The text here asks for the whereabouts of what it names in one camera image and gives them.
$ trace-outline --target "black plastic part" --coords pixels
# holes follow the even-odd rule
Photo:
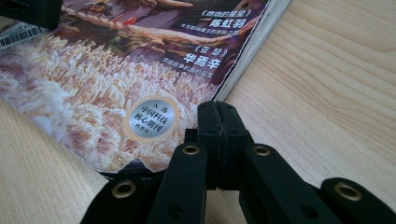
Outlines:
[[[318,194],[345,223],[396,223],[396,216],[388,206],[351,180],[327,179]]]
[[[244,166],[247,184],[255,189],[265,207],[262,211],[267,217],[265,223],[341,223],[272,147],[247,146]]]
[[[159,173],[153,178],[122,175],[110,180],[96,195],[81,223],[145,223],[162,178],[163,174]],[[117,197],[132,188],[131,195]]]
[[[240,191],[249,224],[396,223],[384,203],[352,181],[328,179],[321,189],[305,183],[275,149],[251,144],[231,105],[199,105],[198,127],[186,130],[185,142],[165,173],[110,180],[82,223],[203,223],[206,190],[215,188]],[[122,181],[134,182],[136,190],[117,199],[111,190]]]
[[[166,170],[148,224],[204,223],[206,148],[197,143],[178,146]]]
[[[53,30],[61,7],[62,0],[0,0],[0,16]]]
[[[198,143],[208,149],[207,188],[239,190],[243,151],[253,143],[235,107],[223,102],[198,106]]]

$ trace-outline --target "round sticker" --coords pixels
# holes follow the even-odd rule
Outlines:
[[[174,119],[172,106],[162,100],[149,100],[134,109],[128,124],[137,136],[152,138],[168,131]]]

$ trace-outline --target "brass insert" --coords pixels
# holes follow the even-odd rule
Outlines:
[[[271,153],[270,149],[268,149],[266,147],[254,147],[254,152],[258,156],[268,156]]]
[[[192,147],[192,146],[184,147],[183,148],[183,152],[184,152],[184,154],[187,154],[187,155],[195,155],[195,154],[199,153],[199,148],[198,147]]]
[[[131,180],[123,180],[113,187],[111,193],[115,198],[123,199],[134,194],[136,191],[136,184]]]
[[[357,202],[357,201],[361,200],[361,198],[362,198],[361,193],[357,189],[352,188],[348,184],[345,184],[342,182],[334,185],[334,190],[340,196],[342,196],[350,201]]]

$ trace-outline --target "light wood surface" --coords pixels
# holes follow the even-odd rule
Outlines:
[[[293,0],[227,103],[307,182],[354,180],[396,210],[396,4]],[[106,180],[0,100],[0,223],[79,223]],[[244,223],[208,192],[206,223]]]

